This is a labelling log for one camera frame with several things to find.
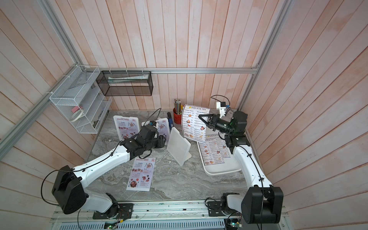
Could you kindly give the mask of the white menu holder front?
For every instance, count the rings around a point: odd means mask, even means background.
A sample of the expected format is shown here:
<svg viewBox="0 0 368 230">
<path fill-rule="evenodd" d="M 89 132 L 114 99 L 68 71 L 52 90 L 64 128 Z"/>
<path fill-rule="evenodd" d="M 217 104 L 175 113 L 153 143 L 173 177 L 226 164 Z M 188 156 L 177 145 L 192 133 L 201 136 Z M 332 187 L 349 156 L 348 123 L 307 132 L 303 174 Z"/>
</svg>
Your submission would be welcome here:
<svg viewBox="0 0 368 230">
<path fill-rule="evenodd" d="M 173 127 L 170 133 L 169 142 L 167 145 L 168 152 L 177 161 L 180 166 L 192 157 L 189 152 L 191 148 L 191 143 L 182 135 L 180 132 Z"/>
</svg>

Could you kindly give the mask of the red special menu sheet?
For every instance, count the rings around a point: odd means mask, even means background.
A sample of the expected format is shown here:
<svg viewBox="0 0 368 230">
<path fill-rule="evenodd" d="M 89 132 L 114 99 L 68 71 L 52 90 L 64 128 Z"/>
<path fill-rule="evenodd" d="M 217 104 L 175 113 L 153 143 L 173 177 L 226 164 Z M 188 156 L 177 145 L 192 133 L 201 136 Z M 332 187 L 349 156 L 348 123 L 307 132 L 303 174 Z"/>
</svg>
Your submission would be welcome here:
<svg viewBox="0 0 368 230">
<path fill-rule="evenodd" d="M 153 180 L 155 158 L 136 158 L 127 183 L 127 190 L 148 192 Z"/>
</svg>

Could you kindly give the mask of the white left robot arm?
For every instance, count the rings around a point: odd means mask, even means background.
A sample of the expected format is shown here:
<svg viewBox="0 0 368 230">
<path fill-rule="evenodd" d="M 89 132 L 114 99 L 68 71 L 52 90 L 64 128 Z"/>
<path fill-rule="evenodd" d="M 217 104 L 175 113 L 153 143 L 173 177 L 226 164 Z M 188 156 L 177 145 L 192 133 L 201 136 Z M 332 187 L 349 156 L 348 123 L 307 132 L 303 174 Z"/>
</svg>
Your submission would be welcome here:
<svg viewBox="0 0 368 230">
<path fill-rule="evenodd" d="M 152 152 L 165 146 L 166 137 L 160 135 L 152 125 L 141 128 L 138 134 L 121 140 L 114 149 L 85 164 L 58 170 L 52 194 L 65 215 L 80 210 L 90 210 L 102 214 L 107 219 L 115 218 L 119 203 L 110 194 L 100 194 L 87 190 L 97 178 L 119 165 L 135 158 L 144 159 L 144 152 Z"/>
</svg>

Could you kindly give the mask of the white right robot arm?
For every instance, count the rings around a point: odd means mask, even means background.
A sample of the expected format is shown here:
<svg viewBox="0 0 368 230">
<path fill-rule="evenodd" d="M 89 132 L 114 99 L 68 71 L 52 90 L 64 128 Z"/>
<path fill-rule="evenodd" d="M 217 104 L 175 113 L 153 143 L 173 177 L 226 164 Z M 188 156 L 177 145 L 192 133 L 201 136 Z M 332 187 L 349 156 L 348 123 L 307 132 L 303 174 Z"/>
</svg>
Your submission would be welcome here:
<svg viewBox="0 0 368 230">
<path fill-rule="evenodd" d="M 248 224 L 279 223 L 284 194 L 280 187 L 273 186 L 267 179 L 256 160 L 245 135 L 248 115 L 236 111 L 230 121 L 220 118 L 219 114 L 198 117 L 208 128 L 224 134 L 226 146 L 239 164 L 248 186 L 244 196 L 224 193 L 220 200 L 222 212 L 229 216 L 240 213 Z"/>
</svg>

